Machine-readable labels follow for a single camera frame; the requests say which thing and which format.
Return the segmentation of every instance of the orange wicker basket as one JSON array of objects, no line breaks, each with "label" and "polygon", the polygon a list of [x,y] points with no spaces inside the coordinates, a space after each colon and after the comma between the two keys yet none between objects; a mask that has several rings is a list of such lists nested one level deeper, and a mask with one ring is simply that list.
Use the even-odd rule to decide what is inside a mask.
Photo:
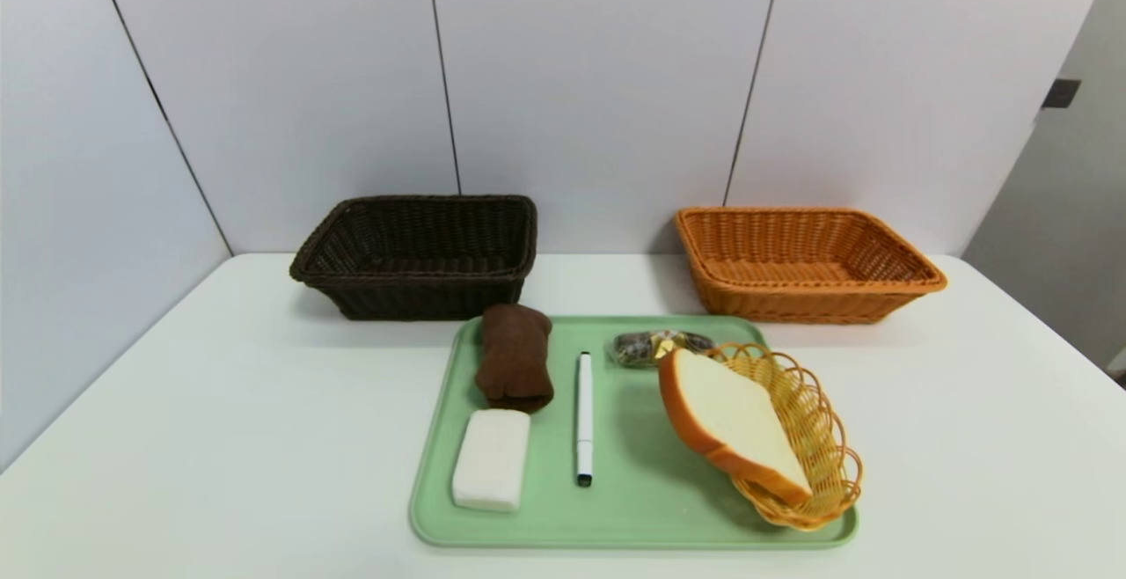
[{"label": "orange wicker basket", "polygon": [[677,230],[711,313],[872,323],[946,287],[937,267],[864,211],[691,207],[677,214]]}]

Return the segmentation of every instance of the white table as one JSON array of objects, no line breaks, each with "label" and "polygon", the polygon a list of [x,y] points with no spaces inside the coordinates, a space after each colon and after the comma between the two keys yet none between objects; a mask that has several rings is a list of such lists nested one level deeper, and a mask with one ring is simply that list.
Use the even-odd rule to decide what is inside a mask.
[{"label": "white table", "polygon": [[[458,323],[354,323],[222,266],[0,475],[0,577],[1121,577],[1126,393],[972,267],[872,327],[765,326],[865,460],[860,528],[807,552],[427,546],[406,508]],[[679,257],[542,256],[549,314],[700,311]]]}]

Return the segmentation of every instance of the white soap bar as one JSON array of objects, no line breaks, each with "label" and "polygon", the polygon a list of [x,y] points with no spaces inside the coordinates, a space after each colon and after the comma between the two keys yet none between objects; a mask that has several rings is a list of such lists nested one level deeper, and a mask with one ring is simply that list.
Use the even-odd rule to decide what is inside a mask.
[{"label": "white soap bar", "polygon": [[470,416],[454,467],[455,505],[507,513],[520,508],[530,427],[531,417],[516,410]]}]

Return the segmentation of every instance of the oval bread basket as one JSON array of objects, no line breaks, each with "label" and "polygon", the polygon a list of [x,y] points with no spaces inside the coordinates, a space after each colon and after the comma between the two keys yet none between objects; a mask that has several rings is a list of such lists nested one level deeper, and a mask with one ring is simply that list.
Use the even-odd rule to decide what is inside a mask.
[{"label": "oval bread basket", "polygon": [[759,515],[771,524],[816,531],[844,514],[860,497],[864,465],[844,437],[821,383],[793,357],[757,344],[724,344],[708,356],[770,393],[789,445],[805,470],[813,497],[790,507],[763,487],[732,476]]}]

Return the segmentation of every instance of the pen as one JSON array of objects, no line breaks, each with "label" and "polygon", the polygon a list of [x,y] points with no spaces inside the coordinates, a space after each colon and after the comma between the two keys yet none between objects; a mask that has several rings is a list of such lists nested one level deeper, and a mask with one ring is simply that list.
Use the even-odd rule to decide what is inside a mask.
[{"label": "pen", "polygon": [[579,401],[574,428],[575,481],[579,487],[595,482],[595,375],[590,351],[579,355]]}]

